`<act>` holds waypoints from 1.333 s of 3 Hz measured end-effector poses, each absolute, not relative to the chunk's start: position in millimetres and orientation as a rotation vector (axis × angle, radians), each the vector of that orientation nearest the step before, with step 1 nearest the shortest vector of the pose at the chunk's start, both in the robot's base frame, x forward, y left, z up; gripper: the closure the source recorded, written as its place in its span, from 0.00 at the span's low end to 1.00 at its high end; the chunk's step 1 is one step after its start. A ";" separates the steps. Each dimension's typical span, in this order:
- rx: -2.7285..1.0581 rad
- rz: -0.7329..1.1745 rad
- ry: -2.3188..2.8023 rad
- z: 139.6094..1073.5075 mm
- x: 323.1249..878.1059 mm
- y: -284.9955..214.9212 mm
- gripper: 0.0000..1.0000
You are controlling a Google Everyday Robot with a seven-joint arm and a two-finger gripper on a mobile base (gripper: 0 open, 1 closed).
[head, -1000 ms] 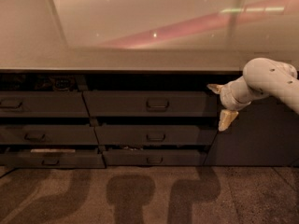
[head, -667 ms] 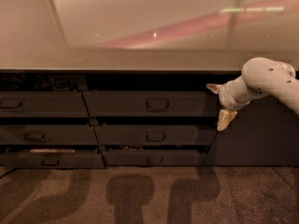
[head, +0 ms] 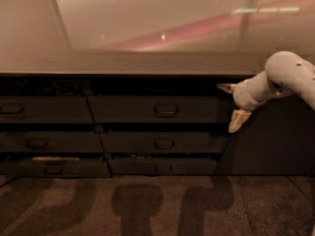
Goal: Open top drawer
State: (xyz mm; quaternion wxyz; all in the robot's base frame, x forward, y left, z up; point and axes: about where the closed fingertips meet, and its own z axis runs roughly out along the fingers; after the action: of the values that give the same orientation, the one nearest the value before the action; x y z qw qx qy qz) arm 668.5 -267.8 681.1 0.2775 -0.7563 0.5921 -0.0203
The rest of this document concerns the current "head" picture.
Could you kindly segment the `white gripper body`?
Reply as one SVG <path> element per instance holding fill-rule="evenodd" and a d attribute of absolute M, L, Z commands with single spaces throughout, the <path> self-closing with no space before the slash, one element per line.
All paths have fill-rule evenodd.
<path fill-rule="evenodd" d="M 242 110 L 253 111 L 263 105 L 263 102 L 255 99 L 249 90 L 249 81 L 238 83 L 233 90 L 234 103 Z"/>

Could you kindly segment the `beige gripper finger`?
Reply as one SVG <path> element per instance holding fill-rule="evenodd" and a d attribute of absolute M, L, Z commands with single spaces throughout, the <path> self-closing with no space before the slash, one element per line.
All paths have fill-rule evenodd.
<path fill-rule="evenodd" d="M 236 87 L 236 84 L 216 84 L 216 87 L 227 93 L 233 93 Z"/>
<path fill-rule="evenodd" d="M 228 131 L 230 133 L 237 132 L 242 127 L 242 125 L 249 119 L 251 114 L 252 112 L 248 110 L 235 109 L 231 115 Z"/>

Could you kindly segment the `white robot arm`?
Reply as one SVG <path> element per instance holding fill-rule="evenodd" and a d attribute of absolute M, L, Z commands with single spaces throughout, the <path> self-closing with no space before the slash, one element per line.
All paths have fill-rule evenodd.
<path fill-rule="evenodd" d="M 280 51 L 266 62 L 263 72 L 237 84 L 217 84 L 237 106 L 228 126 L 237 132 L 251 113 L 271 99 L 297 94 L 315 110 L 315 67 L 295 53 Z"/>

